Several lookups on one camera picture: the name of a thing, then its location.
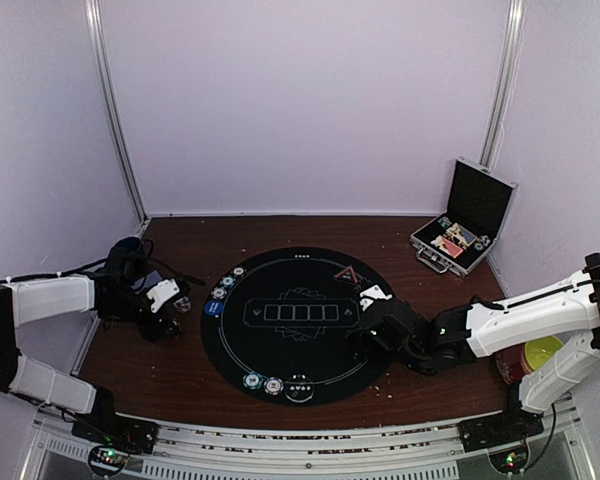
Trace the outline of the blue round blind button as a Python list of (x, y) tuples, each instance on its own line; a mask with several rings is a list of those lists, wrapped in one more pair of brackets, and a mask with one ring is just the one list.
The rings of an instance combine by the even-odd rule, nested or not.
[(221, 301), (208, 301), (204, 305), (204, 314), (214, 318), (218, 318), (224, 310), (224, 303)]

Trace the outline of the red triangular button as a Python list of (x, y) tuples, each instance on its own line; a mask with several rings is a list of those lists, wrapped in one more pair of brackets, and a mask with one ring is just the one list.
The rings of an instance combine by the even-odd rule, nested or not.
[(334, 275), (334, 279), (353, 285), (359, 284), (359, 277), (353, 266), (345, 267), (343, 270)]

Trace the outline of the green-white single poker chip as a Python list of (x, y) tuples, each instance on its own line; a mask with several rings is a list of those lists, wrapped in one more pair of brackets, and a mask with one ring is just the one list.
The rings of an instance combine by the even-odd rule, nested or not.
[(234, 276), (227, 275), (222, 277), (220, 280), (220, 285), (225, 289), (232, 288), (235, 284), (236, 278)]

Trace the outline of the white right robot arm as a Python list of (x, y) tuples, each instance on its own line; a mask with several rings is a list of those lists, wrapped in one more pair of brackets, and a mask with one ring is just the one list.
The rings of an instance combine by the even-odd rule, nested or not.
[(548, 287), (500, 301), (474, 297), (428, 320), (374, 285), (361, 292), (358, 324), (347, 333), (365, 358), (389, 358), (423, 374), (469, 364), (508, 347), (570, 333), (540, 369), (520, 381), (513, 404), (493, 419), (499, 440), (515, 440), (564, 393), (600, 366), (600, 253)]

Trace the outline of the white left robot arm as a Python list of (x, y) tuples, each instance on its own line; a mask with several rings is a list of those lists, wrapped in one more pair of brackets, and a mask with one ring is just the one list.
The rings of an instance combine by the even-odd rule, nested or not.
[(17, 328), (68, 314), (95, 312), (110, 322), (134, 324), (150, 342), (173, 338), (171, 307), (187, 308), (190, 287), (179, 273), (138, 287), (152, 260), (125, 253), (84, 267), (0, 280), (0, 393), (22, 396), (67, 411), (103, 444), (124, 433), (112, 393), (29, 358), (17, 346)]

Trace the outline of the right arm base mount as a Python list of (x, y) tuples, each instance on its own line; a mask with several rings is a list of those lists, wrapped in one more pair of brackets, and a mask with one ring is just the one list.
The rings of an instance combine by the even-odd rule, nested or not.
[(544, 432), (543, 417), (526, 412), (463, 420), (457, 427), (466, 453), (519, 442)]

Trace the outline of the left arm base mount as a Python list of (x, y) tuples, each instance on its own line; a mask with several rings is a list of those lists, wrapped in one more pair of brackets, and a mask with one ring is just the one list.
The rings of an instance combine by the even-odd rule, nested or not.
[(75, 437), (131, 454), (151, 454), (158, 432), (155, 422), (124, 416), (117, 416), (112, 427), (79, 417), (71, 428)]

